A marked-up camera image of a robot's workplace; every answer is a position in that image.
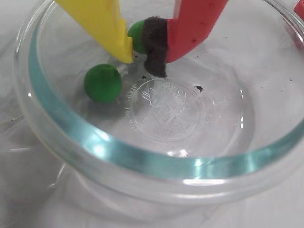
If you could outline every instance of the black fabric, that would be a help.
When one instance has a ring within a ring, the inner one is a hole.
[[[145,69],[153,76],[167,77],[167,20],[159,17],[147,18],[142,30],[142,44],[147,53],[147,59],[144,63]]]

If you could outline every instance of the bowl bottom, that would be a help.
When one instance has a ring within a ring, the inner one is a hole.
[[[144,70],[144,59],[138,56],[130,65],[108,60],[122,75],[122,92],[115,101],[91,101],[83,90],[82,72],[69,104],[120,140],[169,156],[222,156],[249,147],[254,109],[231,70],[219,74],[185,57],[168,64],[168,78],[156,78]]]

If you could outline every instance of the teal glass rim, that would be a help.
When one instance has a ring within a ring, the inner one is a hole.
[[[264,0],[264,2],[281,14],[297,35],[304,39],[303,22],[293,12],[287,10],[277,0]],[[304,135],[303,120],[283,138],[267,147],[227,157],[175,158],[125,144],[88,123],[52,90],[38,60],[37,36],[40,24],[41,20],[34,25],[28,53],[28,73],[32,92],[45,114],[60,132],[87,153],[98,158],[100,165],[106,162],[144,176],[165,180],[230,179],[257,172],[274,163],[286,155]],[[80,169],[81,161],[77,166],[76,168]]]

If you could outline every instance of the green ball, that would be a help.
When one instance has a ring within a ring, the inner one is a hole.
[[[134,51],[146,54],[146,50],[142,43],[142,33],[143,33],[144,20],[136,22],[128,31],[128,36],[133,39],[133,49]]]
[[[122,89],[122,79],[118,70],[109,64],[91,68],[85,76],[85,92],[96,102],[115,100]]]

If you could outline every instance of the clear glass dish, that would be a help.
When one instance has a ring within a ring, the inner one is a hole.
[[[128,27],[171,17],[174,3],[120,2]],[[18,36],[15,88],[40,140],[94,182],[162,203],[230,201],[281,181],[303,160],[292,151],[304,134],[303,32],[279,0],[231,0],[209,38],[159,79],[144,70],[144,56],[119,63],[44,0]],[[83,91],[100,63],[123,76],[109,104]]]

